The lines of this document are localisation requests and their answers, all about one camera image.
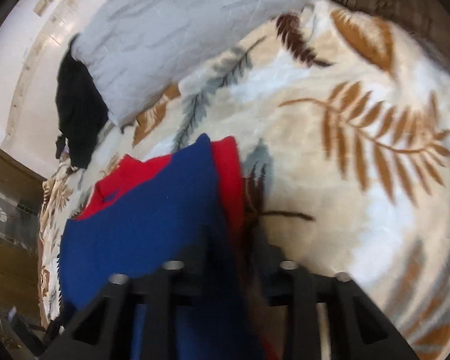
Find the blanket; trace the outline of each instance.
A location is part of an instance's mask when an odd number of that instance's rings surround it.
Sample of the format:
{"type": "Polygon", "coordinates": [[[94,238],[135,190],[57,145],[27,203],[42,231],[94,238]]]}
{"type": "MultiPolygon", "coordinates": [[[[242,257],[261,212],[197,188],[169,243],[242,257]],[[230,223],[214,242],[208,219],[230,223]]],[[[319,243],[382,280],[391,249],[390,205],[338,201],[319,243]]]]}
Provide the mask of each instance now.
{"type": "MultiPolygon", "coordinates": [[[[43,323],[60,309],[65,222],[123,155],[144,161],[202,133],[233,135],[244,231],[260,221],[270,243],[312,272],[349,272],[422,360],[445,358],[450,76],[397,25],[315,0],[259,26],[178,89],[180,96],[164,93],[124,134],[107,125],[86,171],[70,174],[65,161],[44,183],[43,323]]],[[[270,329],[271,320],[263,321],[257,327],[280,352],[283,324],[270,329]]]]}

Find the clothing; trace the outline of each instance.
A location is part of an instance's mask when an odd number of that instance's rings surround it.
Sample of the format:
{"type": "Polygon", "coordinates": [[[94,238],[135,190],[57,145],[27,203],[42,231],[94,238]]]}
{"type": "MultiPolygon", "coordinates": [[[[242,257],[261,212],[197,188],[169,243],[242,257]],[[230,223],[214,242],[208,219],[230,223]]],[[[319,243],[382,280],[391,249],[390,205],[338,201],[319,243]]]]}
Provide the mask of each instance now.
{"type": "Polygon", "coordinates": [[[55,103],[62,135],[56,141],[56,157],[60,157],[67,138],[71,165],[87,168],[97,144],[97,135],[108,121],[108,109],[87,67],[71,55],[75,38],[60,63],[57,77],[55,103]]]}
{"type": "Polygon", "coordinates": [[[59,260],[62,299],[83,309],[111,274],[151,274],[205,231],[204,294],[176,313],[179,359],[262,359],[240,295],[218,183],[210,140],[202,135],[153,179],[87,219],[68,220],[59,260]]]}
{"type": "MultiPolygon", "coordinates": [[[[211,143],[215,169],[218,172],[220,202],[226,214],[227,224],[236,239],[243,224],[243,183],[240,173],[239,154],[233,137],[211,143]]],[[[78,220],[87,219],[112,205],[141,183],[154,178],[168,166],[172,156],[153,158],[147,162],[125,155],[118,168],[96,183],[94,193],[78,220]]]]}

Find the metal bolt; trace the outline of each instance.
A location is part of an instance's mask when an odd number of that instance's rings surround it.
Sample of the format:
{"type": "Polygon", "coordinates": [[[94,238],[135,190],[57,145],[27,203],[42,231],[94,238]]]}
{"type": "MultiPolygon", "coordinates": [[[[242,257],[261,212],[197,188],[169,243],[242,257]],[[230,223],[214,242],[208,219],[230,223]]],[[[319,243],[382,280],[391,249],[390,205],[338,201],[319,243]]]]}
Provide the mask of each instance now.
{"type": "Polygon", "coordinates": [[[128,276],[126,274],[113,274],[108,279],[112,284],[123,285],[128,282],[128,276]]]}
{"type": "Polygon", "coordinates": [[[347,272],[339,272],[335,275],[338,281],[341,281],[342,283],[346,283],[347,281],[350,281],[350,275],[347,272]]]}
{"type": "Polygon", "coordinates": [[[299,265],[292,261],[291,259],[286,259],[285,261],[282,261],[280,263],[280,268],[286,270],[286,271],[293,271],[294,269],[297,269],[299,265]]]}
{"type": "Polygon", "coordinates": [[[183,264],[183,261],[178,261],[175,259],[164,262],[162,265],[163,269],[166,269],[167,271],[179,271],[180,269],[183,269],[184,266],[185,264],[183,264]]]}

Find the blue fabric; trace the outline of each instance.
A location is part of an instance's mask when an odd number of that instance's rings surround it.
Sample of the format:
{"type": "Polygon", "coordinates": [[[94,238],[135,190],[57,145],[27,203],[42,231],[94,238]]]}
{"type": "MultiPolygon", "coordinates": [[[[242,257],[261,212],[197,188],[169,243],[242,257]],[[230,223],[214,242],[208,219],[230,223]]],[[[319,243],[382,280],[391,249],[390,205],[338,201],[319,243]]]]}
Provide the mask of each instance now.
{"type": "MultiPolygon", "coordinates": [[[[240,296],[217,188],[210,140],[201,135],[154,179],[88,219],[68,220],[59,260],[63,300],[83,309],[111,274],[151,274],[206,229],[210,252],[204,296],[194,307],[177,310],[178,358],[263,360],[240,296]]],[[[136,313],[134,356],[144,314],[144,309],[136,313]]]]}

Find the beige blanket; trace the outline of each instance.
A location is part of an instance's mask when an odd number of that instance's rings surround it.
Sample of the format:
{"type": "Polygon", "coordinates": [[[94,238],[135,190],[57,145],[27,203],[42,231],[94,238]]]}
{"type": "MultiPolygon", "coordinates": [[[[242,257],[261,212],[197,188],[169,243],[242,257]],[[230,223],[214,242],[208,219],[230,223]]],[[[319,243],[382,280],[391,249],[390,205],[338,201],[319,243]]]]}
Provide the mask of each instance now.
{"type": "MultiPolygon", "coordinates": [[[[258,27],[173,88],[86,171],[44,183],[43,323],[66,220],[129,153],[235,136],[247,224],[315,273],[347,271],[422,360],[450,351],[450,77],[398,26],[328,0],[258,27]],[[303,220],[313,215],[315,222],[303,220]]],[[[279,337],[269,337],[277,350],[279,337]]]]}

